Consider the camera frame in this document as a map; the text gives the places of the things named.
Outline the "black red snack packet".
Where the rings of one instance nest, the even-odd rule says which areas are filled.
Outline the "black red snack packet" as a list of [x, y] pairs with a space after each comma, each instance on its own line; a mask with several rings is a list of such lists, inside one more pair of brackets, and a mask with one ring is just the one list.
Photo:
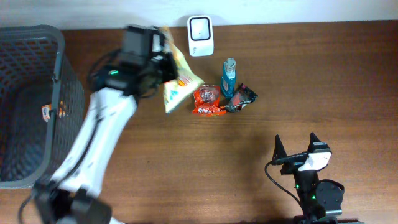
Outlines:
[[240, 111], [246, 105], [255, 102], [257, 97], [258, 95], [254, 91], [242, 83], [236, 89], [233, 97], [224, 108], [227, 112], [235, 113]]

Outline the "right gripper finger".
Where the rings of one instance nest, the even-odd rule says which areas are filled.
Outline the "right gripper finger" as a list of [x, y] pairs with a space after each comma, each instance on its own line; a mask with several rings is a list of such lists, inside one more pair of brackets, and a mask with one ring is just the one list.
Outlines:
[[319, 149], [321, 146], [321, 140], [315, 135], [314, 132], [310, 133], [310, 144], [308, 145], [308, 152], [313, 152]]
[[282, 144], [282, 141], [277, 134], [275, 136], [275, 146], [274, 146], [274, 153], [272, 156], [272, 162], [285, 162], [287, 158], [286, 151], [284, 149], [284, 146]]

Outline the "small orange white packet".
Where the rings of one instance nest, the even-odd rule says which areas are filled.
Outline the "small orange white packet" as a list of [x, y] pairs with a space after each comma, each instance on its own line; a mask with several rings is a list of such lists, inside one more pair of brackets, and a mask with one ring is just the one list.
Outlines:
[[[45, 122], [48, 122], [50, 120], [50, 111], [52, 110], [52, 105], [51, 104], [47, 104], [47, 105], [43, 105], [41, 107], [42, 110], [42, 118]], [[63, 108], [59, 108], [58, 111], [58, 116], [60, 118], [66, 117], [66, 110]]]

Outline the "yellow snack bag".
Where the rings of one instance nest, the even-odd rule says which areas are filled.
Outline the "yellow snack bag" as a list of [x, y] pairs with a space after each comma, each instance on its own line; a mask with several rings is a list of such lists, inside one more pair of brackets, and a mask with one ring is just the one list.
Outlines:
[[165, 112], [170, 114], [205, 82], [192, 72], [184, 54], [174, 44], [170, 29], [162, 27], [160, 30], [165, 34], [165, 46], [172, 53], [177, 66], [177, 77], [164, 83]]

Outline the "blue mouthwash bottle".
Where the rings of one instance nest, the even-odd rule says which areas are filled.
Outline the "blue mouthwash bottle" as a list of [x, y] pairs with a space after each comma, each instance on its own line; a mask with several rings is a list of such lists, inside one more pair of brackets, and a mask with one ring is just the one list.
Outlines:
[[232, 98], [236, 84], [236, 61], [228, 58], [223, 63], [223, 74], [221, 78], [221, 91], [225, 98]]

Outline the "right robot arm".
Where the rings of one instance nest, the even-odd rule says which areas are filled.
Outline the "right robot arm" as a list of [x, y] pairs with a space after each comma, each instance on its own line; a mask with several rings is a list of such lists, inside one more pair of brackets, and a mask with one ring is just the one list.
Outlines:
[[[300, 206], [303, 214], [293, 217], [294, 223], [359, 223], [359, 220], [340, 220], [345, 187], [330, 179], [319, 179], [318, 173], [328, 166], [332, 151], [327, 143], [310, 134], [308, 149], [299, 154], [287, 155], [280, 137], [275, 137], [274, 153], [264, 168], [269, 180], [289, 194]], [[277, 183], [268, 173], [270, 166], [281, 166], [281, 175], [292, 175], [297, 194], [294, 195]]]

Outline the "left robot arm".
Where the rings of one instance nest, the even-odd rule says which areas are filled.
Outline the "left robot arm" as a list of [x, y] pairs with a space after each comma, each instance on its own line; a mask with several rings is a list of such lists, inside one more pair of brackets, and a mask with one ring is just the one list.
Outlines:
[[36, 182], [21, 203], [29, 202], [42, 223], [118, 223], [109, 204], [100, 200], [103, 179], [119, 137], [149, 90], [178, 77], [172, 36], [166, 29], [130, 25], [121, 48], [92, 65], [89, 109], [67, 157], [49, 182]]

